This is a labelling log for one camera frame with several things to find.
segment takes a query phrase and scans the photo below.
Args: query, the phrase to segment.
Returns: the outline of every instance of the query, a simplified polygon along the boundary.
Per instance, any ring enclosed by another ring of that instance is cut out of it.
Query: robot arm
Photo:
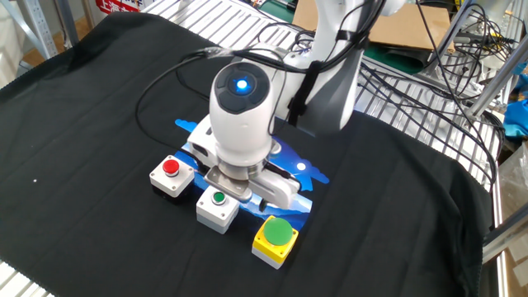
[[[211,88],[210,115],[189,138],[191,153],[210,167],[205,179],[211,186],[242,202],[255,193],[280,208],[290,207],[300,184],[267,161],[278,145],[271,137],[273,119],[289,120],[314,136],[337,132],[348,122],[363,49],[349,50],[350,41],[336,41],[337,36],[363,30],[383,2],[382,13],[390,14],[404,0],[316,0],[319,19],[312,51],[283,58],[291,67],[310,69],[307,73],[287,73],[246,60],[220,70]],[[314,67],[344,51],[346,56],[334,67]]]

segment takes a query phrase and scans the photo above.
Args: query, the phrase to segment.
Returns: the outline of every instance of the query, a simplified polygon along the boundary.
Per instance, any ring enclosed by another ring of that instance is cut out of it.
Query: white plastic casing
[[[272,140],[268,128],[273,129],[273,120],[270,127],[270,119],[273,117],[273,108],[278,98],[275,97],[270,82],[270,90],[266,99],[259,106],[234,115],[222,109],[218,103],[215,95],[218,77],[219,75],[213,82],[209,105],[211,126],[217,140],[217,156],[234,166],[255,165],[261,162],[271,150]]]
[[[212,199],[216,192],[219,191],[212,186],[205,189],[196,202],[196,219],[214,231],[224,234],[237,216],[240,202],[224,193],[224,203],[216,205]]]
[[[168,160],[176,160],[180,164],[180,172],[175,177],[168,177],[163,171],[163,164]],[[194,178],[195,170],[174,156],[167,156],[150,173],[150,183],[172,198],[177,198]]]

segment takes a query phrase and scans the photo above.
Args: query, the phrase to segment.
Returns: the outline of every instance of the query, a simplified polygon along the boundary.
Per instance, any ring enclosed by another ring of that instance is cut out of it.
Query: green button
[[[285,245],[290,242],[294,234],[294,229],[285,219],[270,219],[264,225],[264,237],[266,240],[276,246]]]
[[[216,201],[217,203],[220,203],[220,202],[224,201],[224,199],[225,199],[225,195],[224,195],[224,193],[222,193],[222,192],[216,192],[216,193],[213,195],[213,199],[214,199],[214,201]]]

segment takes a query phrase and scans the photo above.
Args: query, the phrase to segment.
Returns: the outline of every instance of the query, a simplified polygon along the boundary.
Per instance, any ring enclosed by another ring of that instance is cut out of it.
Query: cardboard box
[[[445,8],[422,6],[427,25],[435,44],[440,44],[450,26],[449,13]],[[315,0],[299,0],[293,23],[306,30],[317,28],[318,14]],[[392,16],[380,16],[370,31],[371,42],[407,46],[420,50],[433,50],[426,27],[415,4],[404,4]],[[455,51],[451,44],[448,49]]]

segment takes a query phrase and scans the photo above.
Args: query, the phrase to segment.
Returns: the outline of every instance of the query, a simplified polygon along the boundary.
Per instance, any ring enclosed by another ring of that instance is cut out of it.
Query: blue light
[[[237,81],[237,89],[238,90],[243,91],[247,87],[249,87],[249,84],[248,84],[248,82],[246,80],[241,79],[241,80]]]

